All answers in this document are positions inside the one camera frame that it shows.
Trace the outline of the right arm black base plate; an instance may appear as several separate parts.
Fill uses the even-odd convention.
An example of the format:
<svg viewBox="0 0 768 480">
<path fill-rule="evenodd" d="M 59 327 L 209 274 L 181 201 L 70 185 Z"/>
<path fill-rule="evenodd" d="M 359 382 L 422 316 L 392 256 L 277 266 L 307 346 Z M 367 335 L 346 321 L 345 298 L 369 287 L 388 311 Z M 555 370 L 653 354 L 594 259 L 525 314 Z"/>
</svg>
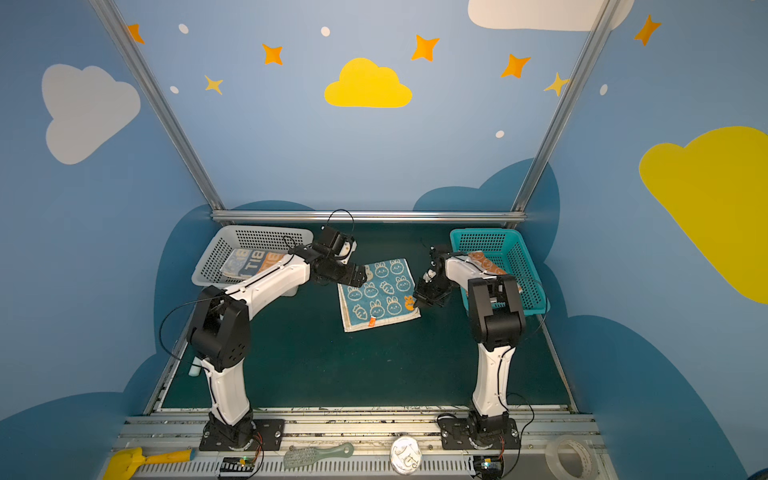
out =
<svg viewBox="0 0 768 480">
<path fill-rule="evenodd" d="M 444 450 L 506 450 L 521 446 L 517 424 L 508 414 L 468 417 L 443 414 L 437 417 Z"/>
</svg>

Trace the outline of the aluminium frame right post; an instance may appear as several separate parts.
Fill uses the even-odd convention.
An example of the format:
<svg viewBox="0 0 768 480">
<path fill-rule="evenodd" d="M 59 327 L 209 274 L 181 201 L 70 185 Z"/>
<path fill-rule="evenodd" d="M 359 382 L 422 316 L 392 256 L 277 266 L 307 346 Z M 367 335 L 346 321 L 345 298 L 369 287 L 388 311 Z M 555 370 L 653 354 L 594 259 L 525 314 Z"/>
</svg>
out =
<svg viewBox="0 0 768 480">
<path fill-rule="evenodd" d="M 505 228 L 514 229 L 518 224 L 525 221 L 528 204 L 611 34 L 612 22 L 617 17 L 621 4 L 622 2 L 619 0 L 609 0 L 604 1 L 601 5 L 595 23 L 589 31 L 571 72 L 570 82 L 566 85 L 565 92 L 560 95 L 545 136 L 515 197 L 510 211 L 510 219 L 504 223 Z"/>
</svg>

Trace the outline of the clear tape roll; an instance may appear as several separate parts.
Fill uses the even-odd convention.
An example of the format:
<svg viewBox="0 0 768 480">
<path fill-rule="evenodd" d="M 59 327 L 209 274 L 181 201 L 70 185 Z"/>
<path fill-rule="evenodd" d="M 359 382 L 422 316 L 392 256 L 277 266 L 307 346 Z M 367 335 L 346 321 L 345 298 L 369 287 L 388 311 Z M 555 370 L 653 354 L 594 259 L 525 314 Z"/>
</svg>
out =
<svg viewBox="0 0 768 480">
<path fill-rule="evenodd" d="M 575 436 L 562 435 L 548 443 L 545 461 L 558 480 L 595 480 L 598 465 L 594 450 Z"/>
</svg>

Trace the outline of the aluminium front rail bed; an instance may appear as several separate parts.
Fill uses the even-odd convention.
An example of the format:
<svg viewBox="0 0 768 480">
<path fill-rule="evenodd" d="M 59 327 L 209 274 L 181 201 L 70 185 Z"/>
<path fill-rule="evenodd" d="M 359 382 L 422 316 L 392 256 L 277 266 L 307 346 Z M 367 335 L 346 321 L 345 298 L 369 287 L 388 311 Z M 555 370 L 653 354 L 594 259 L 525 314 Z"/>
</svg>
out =
<svg viewBox="0 0 768 480">
<path fill-rule="evenodd" d="M 504 457 L 512 478 L 539 476 L 550 478 L 545 448 L 562 435 L 575 436 L 590 446 L 596 455 L 599 479 L 614 479 L 617 474 L 594 419 L 586 414 L 571 414 L 546 405 L 543 408 L 513 409 L 511 418 L 523 429 L 521 446 L 502 450 L 444 450 L 436 419 L 443 414 L 463 417 L 459 407 L 362 407 L 362 408 L 269 408 L 255 412 L 255 419 L 285 421 L 278 451 L 204 452 L 199 450 L 207 416 L 198 409 L 173 409 L 148 416 L 129 417 L 111 453 L 141 447 L 145 456 L 192 449 L 194 457 L 185 463 L 138 468 L 136 478 L 214 478 L 225 457 L 253 457 L 257 465 L 251 479 L 277 477 L 395 477 L 390 463 L 390 448 L 402 435 L 414 437 L 422 452 L 418 477 L 469 478 L 474 456 Z M 322 460 L 294 470 L 283 468 L 282 460 L 290 447 L 328 448 L 352 443 L 350 458 Z"/>
</svg>

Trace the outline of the aluminium frame back rail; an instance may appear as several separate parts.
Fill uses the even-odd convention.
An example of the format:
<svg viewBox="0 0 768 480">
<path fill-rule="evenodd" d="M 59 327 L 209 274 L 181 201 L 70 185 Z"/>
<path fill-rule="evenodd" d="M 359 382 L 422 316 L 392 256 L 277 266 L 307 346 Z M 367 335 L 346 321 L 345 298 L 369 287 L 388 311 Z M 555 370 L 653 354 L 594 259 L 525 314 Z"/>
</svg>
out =
<svg viewBox="0 0 768 480">
<path fill-rule="evenodd" d="M 429 212 L 429 211 L 287 211 L 214 210 L 214 221 L 232 223 L 324 223 L 327 220 L 355 223 L 521 223 L 523 212 Z"/>
</svg>

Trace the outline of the bunny face pattern towel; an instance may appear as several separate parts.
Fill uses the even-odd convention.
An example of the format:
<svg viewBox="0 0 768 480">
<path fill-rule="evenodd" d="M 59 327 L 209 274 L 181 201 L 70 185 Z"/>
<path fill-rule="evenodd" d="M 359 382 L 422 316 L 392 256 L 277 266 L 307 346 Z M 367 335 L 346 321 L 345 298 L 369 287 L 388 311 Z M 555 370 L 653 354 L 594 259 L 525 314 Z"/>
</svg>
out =
<svg viewBox="0 0 768 480">
<path fill-rule="evenodd" d="M 347 333 L 383 327 L 421 317 L 413 295 L 415 282 L 405 258 L 364 266 L 361 287 L 338 286 L 343 329 Z"/>
</svg>

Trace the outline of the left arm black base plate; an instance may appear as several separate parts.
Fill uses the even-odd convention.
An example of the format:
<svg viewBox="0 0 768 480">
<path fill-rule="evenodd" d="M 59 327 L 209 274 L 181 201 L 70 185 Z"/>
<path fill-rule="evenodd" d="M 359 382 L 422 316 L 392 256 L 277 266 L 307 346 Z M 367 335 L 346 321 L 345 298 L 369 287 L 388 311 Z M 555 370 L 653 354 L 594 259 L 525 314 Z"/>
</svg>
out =
<svg viewBox="0 0 768 480">
<path fill-rule="evenodd" d="M 235 425 L 227 425 L 210 415 L 206 422 L 199 450 L 204 452 L 278 451 L 281 447 L 285 421 L 283 419 L 252 419 L 244 417 Z"/>
</svg>

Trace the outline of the rabbit letter striped towel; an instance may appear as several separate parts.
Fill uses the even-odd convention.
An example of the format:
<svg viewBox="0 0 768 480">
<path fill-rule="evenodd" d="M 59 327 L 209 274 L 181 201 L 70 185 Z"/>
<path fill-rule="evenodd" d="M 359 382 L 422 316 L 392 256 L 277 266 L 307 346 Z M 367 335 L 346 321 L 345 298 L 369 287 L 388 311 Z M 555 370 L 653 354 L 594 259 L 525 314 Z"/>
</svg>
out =
<svg viewBox="0 0 768 480">
<path fill-rule="evenodd" d="M 237 281 L 246 280 L 270 268 L 285 256 L 284 252 L 237 248 L 219 268 L 220 273 Z"/>
</svg>

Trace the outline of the left small circuit board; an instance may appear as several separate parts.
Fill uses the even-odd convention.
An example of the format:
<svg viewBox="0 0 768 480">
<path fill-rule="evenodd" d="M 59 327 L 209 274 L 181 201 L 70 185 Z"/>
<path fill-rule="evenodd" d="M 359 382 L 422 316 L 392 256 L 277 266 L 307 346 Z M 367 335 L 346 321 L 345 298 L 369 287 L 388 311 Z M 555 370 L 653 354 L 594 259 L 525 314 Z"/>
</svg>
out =
<svg viewBox="0 0 768 480">
<path fill-rule="evenodd" d="M 256 472 L 253 457 L 225 457 L 218 467 L 216 478 L 219 480 L 251 479 Z"/>
</svg>

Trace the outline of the white perforated plastic basket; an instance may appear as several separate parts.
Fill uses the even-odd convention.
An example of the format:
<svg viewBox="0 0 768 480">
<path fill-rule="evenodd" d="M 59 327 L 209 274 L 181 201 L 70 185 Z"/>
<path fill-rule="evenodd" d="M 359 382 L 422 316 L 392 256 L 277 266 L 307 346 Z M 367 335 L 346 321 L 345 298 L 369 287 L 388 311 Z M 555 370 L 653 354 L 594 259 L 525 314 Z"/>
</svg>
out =
<svg viewBox="0 0 768 480">
<path fill-rule="evenodd" d="M 222 227 L 210 241 L 191 276 L 192 283 L 207 287 L 225 288 L 238 283 L 240 278 L 231 277 L 221 268 L 231 254 L 238 249 L 286 253 L 293 245 L 313 241 L 310 230 L 299 228 L 233 225 Z"/>
</svg>

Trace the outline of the small circuit board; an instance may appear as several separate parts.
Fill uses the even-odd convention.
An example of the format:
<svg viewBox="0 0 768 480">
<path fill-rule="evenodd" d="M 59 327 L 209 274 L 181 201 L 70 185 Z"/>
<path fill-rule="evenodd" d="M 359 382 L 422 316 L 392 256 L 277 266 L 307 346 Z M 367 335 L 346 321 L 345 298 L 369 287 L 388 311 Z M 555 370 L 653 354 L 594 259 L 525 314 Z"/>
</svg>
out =
<svg viewBox="0 0 768 480">
<path fill-rule="evenodd" d="M 479 480 L 499 480 L 504 474 L 504 460 L 498 456 L 474 456 L 471 477 Z"/>
<path fill-rule="evenodd" d="M 251 479 L 256 472 L 253 457 L 225 457 L 218 467 L 216 478 L 219 480 Z"/>
</svg>

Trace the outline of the aluminium frame post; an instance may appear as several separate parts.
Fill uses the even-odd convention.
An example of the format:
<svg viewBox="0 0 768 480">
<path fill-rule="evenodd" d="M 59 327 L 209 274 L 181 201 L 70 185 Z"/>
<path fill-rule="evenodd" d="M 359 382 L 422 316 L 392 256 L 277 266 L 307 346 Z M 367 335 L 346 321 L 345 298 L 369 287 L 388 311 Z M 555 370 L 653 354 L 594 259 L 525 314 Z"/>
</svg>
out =
<svg viewBox="0 0 768 480">
<path fill-rule="evenodd" d="M 106 0 L 90 0 L 89 3 L 126 66 L 141 87 L 186 169 L 210 207 L 211 219 L 222 226 L 233 225 L 233 221 L 221 220 L 216 217 L 216 214 L 224 212 L 226 207 L 142 55 L 139 44 L 130 34 L 128 25 L 124 22 L 117 4 L 114 1 Z"/>
<path fill-rule="evenodd" d="M 609 0 L 604 1 L 601 5 L 595 23 L 589 31 L 571 72 L 570 82 L 566 85 L 565 92 L 560 95 L 545 136 L 515 197 L 510 211 L 510 219 L 504 223 L 505 228 L 514 229 L 518 224 L 525 221 L 528 204 L 611 34 L 612 22 L 617 17 L 621 4 L 622 2 L 619 0 Z"/>
</svg>

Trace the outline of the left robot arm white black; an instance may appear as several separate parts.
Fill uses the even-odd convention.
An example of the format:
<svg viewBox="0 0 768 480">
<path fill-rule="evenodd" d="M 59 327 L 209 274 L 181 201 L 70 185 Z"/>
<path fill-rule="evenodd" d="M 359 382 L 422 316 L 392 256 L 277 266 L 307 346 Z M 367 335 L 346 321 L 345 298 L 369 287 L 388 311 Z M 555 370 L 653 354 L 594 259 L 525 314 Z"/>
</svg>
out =
<svg viewBox="0 0 768 480">
<path fill-rule="evenodd" d="M 265 271 L 224 290 L 210 286 L 201 292 L 187 342 L 205 373 L 216 421 L 235 426 L 252 412 L 243 373 L 251 346 L 251 320 L 287 291 L 315 278 L 360 287 L 367 281 L 367 272 L 333 255 L 307 251 L 286 254 Z"/>
</svg>

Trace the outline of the teal perforated plastic basket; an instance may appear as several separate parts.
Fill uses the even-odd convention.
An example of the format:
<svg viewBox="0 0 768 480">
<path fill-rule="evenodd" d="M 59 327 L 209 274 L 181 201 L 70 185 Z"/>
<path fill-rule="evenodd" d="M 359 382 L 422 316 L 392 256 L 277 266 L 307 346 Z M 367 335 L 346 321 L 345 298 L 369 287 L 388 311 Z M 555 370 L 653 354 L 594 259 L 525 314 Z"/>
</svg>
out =
<svg viewBox="0 0 768 480">
<path fill-rule="evenodd" d="M 449 238 L 454 251 L 482 252 L 496 267 L 515 276 L 520 281 L 520 295 L 527 316 L 547 313 L 548 297 L 519 232 L 504 228 L 463 228 L 452 230 Z"/>
</svg>

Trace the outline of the yellow toy shovel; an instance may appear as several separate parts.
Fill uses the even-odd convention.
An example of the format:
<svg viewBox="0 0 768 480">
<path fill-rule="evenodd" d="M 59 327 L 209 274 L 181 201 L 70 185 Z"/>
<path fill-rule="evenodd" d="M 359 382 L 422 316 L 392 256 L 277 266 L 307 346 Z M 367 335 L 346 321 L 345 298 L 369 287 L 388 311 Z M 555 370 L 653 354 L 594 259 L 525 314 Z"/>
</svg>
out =
<svg viewBox="0 0 768 480">
<path fill-rule="evenodd" d="M 185 463 L 191 461 L 193 457 L 192 449 L 151 456 L 145 456 L 141 447 L 121 450 L 110 458 L 103 479 L 129 480 L 141 466 Z"/>
</svg>

